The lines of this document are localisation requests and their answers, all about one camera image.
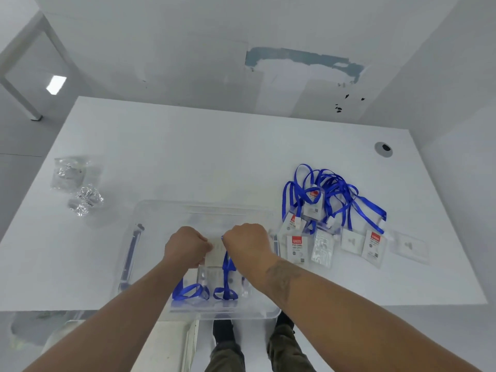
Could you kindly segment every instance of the transparent container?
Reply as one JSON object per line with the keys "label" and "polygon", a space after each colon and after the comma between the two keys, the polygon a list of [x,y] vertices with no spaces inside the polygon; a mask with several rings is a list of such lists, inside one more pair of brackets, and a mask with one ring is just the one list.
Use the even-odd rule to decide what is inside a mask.
{"label": "transparent container", "polygon": [[[191,226],[207,238],[222,236],[235,225],[259,223],[271,238],[273,251],[280,255],[276,212],[264,208],[240,207],[200,202],[145,200],[134,208],[131,222],[122,239],[122,253],[115,272],[115,292],[125,290],[150,271],[164,255],[164,246],[181,226]],[[197,282],[203,284],[209,269],[198,269]],[[230,272],[230,287],[237,300],[216,300],[210,291],[208,300],[169,298],[159,320],[193,319],[273,319],[280,309],[267,296],[256,290],[239,272]]]}

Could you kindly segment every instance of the white metal frame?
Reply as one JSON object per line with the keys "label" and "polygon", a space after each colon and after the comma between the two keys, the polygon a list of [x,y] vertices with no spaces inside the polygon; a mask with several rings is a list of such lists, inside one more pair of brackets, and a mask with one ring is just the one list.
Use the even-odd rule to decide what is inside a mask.
{"label": "white metal frame", "polygon": [[26,99],[5,75],[14,67],[17,61],[26,53],[28,48],[34,43],[41,33],[45,33],[53,46],[71,68],[76,69],[74,63],[69,58],[64,45],[60,41],[50,23],[41,11],[36,13],[19,34],[9,43],[9,45],[0,52],[0,86],[3,86],[10,94],[12,101],[28,116],[30,120],[40,121],[43,116],[41,113]]}

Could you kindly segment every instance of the lanyard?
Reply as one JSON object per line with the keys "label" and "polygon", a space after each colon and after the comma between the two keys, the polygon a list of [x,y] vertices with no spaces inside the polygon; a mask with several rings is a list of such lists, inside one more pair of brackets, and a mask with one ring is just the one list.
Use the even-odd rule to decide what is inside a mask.
{"label": "lanyard", "polygon": [[228,256],[227,252],[224,255],[224,262],[222,263],[222,270],[224,271],[224,287],[217,287],[214,289],[214,299],[217,300],[237,300],[238,294],[236,294],[232,289],[229,288],[229,272],[236,271],[233,261]]}
{"label": "lanyard", "polygon": [[[187,296],[186,294],[193,289],[196,289],[195,293],[190,296]],[[172,291],[173,300],[186,300],[186,299],[196,298],[197,296],[200,295],[202,295],[202,298],[208,300],[208,298],[210,297],[210,291],[208,290],[207,286],[203,287],[200,283],[194,283],[187,287],[183,287],[182,278],[181,281],[179,281],[179,283],[177,284],[176,288],[174,288],[174,290]]]}
{"label": "lanyard", "polygon": [[[297,179],[297,172],[300,167],[307,168],[309,171],[308,174],[305,176],[302,185],[298,183]],[[309,180],[310,187],[305,189],[305,187],[307,186],[307,180]],[[348,223],[348,229],[352,230],[353,228],[351,225],[351,209],[353,208],[358,214],[360,214],[362,218],[367,221],[369,225],[374,228],[374,230],[376,230],[380,234],[384,233],[384,231],[378,225],[376,225],[372,220],[370,220],[369,217],[365,215],[360,206],[357,204],[356,200],[359,199],[372,211],[376,212],[382,219],[386,220],[386,212],[383,209],[370,202],[365,197],[359,196],[357,187],[348,184],[340,175],[337,175],[331,170],[325,168],[312,169],[307,164],[300,164],[294,172],[293,181],[288,181],[284,186],[282,196],[282,217],[284,218],[287,212],[286,197],[288,190],[289,204],[296,209],[296,216],[301,217],[301,209],[305,202],[309,204],[316,204],[319,201],[320,196],[322,195],[321,189],[323,189],[324,192],[323,206],[326,214],[325,217],[322,219],[323,222],[327,222],[329,217],[335,218],[336,215],[342,213],[343,221],[341,222],[341,226],[344,227],[344,225]],[[313,190],[318,190],[319,194],[317,195],[317,197],[315,197],[314,200],[311,200],[308,197],[307,193]],[[335,197],[341,203],[341,207],[336,209],[335,211],[330,203],[331,197]],[[316,221],[310,221],[307,225],[307,229],[311,234],[313,234],[316,230]]]}

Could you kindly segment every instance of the person's left arm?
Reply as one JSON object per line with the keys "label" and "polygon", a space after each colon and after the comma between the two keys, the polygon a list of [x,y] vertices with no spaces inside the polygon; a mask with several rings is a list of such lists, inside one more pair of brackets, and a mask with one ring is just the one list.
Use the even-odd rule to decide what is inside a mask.
{"label": "person's left arm", "polygon": [[157,266],[24,372],[130,371],[174,287],[211,249],[195,229],[181,227],[167,242]]}

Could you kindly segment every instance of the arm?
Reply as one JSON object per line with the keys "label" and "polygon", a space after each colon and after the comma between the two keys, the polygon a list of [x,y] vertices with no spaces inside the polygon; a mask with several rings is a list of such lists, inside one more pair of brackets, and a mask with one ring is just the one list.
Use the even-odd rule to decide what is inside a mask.
{"label": "arm", "polygon": [[236,226],[224,244],[336,372],[478,371],[380,306],[273,254],[262,226]]}
{"label": "arm", "polygon": [[24,372],[130,371],[174,287],[211,248],[197,231],[181,227],[157,266]]}

